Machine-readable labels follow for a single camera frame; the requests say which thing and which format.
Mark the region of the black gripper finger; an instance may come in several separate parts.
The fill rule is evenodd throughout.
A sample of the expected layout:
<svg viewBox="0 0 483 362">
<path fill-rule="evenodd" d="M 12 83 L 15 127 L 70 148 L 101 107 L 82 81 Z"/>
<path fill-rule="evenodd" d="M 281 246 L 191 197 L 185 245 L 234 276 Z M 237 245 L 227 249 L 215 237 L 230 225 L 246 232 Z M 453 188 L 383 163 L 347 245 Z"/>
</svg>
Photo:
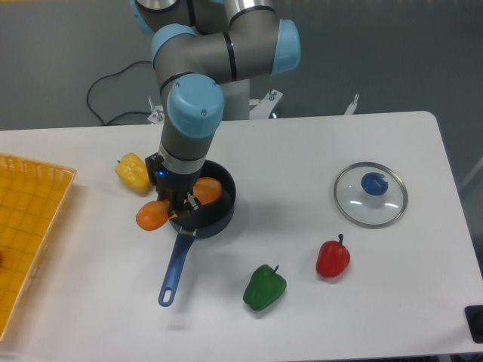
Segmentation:
<svg viewBox="0 0 483 362">
<path fill-rule="evenodd" d="M 195 198 L 190 192 L 187 192 L 185 196 L 177 203 L 177 216 L 178 217 L 191 217 L 198 211 L 200 211 L 201 204 L 198 199 Z"/>
<path fill-rule="evenodd" d="M 165 217 L 172 217 L 174 215 L 171 209 L 170 200 L 167 196 L 158 195 L 157 202 L 158 202 L 158 213 L 160 215 L 164 215 Z"/>
</svg>

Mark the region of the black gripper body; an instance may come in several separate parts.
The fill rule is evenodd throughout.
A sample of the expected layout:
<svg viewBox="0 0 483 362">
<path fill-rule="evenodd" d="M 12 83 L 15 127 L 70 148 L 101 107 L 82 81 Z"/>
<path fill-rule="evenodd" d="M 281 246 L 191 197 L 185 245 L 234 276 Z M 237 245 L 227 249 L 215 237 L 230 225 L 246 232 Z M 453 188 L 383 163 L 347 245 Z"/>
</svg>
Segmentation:
<svg viewBox="0 0 483 362">
<path fill-rule="evenodd" d="M 146 169 L 149 181 L 155 187 L 157 200 L 182 204 L 188 193 L 192 193 L 203 163 L 192 173 L 178 173 L 168 167 L 168 161 L 162 155 L 155 153 L 148 156 L 145 159 Z"/>
</svg>

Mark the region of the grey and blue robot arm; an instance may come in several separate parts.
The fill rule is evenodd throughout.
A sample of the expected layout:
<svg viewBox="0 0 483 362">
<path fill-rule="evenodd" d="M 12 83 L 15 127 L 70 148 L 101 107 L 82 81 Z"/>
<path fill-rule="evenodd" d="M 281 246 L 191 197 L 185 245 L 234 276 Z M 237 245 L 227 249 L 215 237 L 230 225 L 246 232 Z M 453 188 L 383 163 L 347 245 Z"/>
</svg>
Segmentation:
<svg viewBox="0 0 483 362">
<path fill-rule="evenodd" d="M 223 119 L 223 84 L 298 67 L 301 43 L 271 1 L 132 1 L 152 35 L 152 67 L 165 114 L 150 179 L 169 216 L 197 210 L 192 193 Z"/>
</svg>

